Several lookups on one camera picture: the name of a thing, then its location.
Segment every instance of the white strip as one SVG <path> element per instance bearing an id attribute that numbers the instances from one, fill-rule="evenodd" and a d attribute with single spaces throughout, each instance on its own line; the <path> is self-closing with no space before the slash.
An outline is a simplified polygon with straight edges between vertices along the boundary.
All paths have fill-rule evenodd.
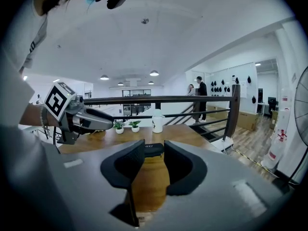
<path id="1" fill-rule="evenodd" d="M 238 182 L 234 185 L 234 188 L 239 193 L 241 199 L 248 205 L 254 217 L 260 216 L 267 210 L 261 199 L 246 182 Z"/>
<path id="2" fill-rule="evenodd" d="M 69 167 L 74 167 L 74 166 L 80 165 L 82 163 L 83 163 L 83 161 L 81 159 L 77 159 L 77 160 L 66 162 L 66 163 L 63 163 L 63 164 L 64 164 L 65 168 L 69 168 Z"/>

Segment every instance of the monitor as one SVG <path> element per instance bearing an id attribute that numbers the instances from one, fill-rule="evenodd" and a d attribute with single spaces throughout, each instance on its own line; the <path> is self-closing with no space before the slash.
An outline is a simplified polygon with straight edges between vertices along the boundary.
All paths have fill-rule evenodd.
<path id="1" fill-rule="evenodd" d="M 276 105 L 276 98 L 272 98 L 272 97 L 269 97 L 268 98 L 268 103 L 271 105 Z"/>

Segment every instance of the glass window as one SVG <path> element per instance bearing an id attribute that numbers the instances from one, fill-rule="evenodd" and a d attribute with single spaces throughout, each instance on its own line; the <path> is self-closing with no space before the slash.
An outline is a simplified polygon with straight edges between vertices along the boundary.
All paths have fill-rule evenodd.
<path id="1" fill-rule="evenodd" d="M 130 95 L 131 96 L 143 96 L 143 90 L 131 90 Z"/>
<path id="2" fill-rule="evenodd" d="M 145 96 L 150 96 L 151 95 L 151 90 L 143 90 L 143 94 Z"/>
<path id="3" fill-rule="evenodd" d="M 129 97 L 130 96 L 130 91 L 129 90 L 123 90 L 122 91 L 122 96 L 123 97 Z"/>

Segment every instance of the man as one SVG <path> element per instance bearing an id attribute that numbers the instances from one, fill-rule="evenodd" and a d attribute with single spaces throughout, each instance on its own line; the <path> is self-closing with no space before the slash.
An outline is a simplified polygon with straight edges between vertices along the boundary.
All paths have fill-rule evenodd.
<path id="1" fill-rule="evenodd" d="M 200 96 L 207 96 L 207 91 L 206 91 L 206 84 L 202 81 L 202 77 L 198 76 L 197 77 L 197 83 L 200 85 L 199 87 L 199 95 Z M 199 111 L 206 111 L 206 102 L 200 102 L 200 109 Z M 200 122 L 205 122 L 206 119 L 206 114 L 202 114 L 202 119 L 199 120 Z"/>

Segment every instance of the wooden table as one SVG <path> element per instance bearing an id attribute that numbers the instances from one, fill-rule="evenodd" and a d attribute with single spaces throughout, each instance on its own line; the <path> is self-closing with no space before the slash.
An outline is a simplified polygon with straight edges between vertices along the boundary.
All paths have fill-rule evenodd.
<path id="1" fill-rule="evenodd" d="M 110 129 L 80 136 L 75 145 L 62 145 L 59 150 L 64 154 L 86 152 L 143 139 L 146 144 L 164 144 L 165 140 L 171 140 L 202 149 L 214 149 L 210 142 L 189 126 L 180 124 L 164 126 L 162 133 L 153 133 L 152 127 L 140 128 L 138 133 L 132 132 L 131 128 L 124 128 L 123 134 L 117 134 L 114 129 Z M 136 212 L 156 211 L 165 201 L 166 187 L 169 184 L 169 173 L 164 163 L 164 155 L 146 158 L 132 183 Z"/>

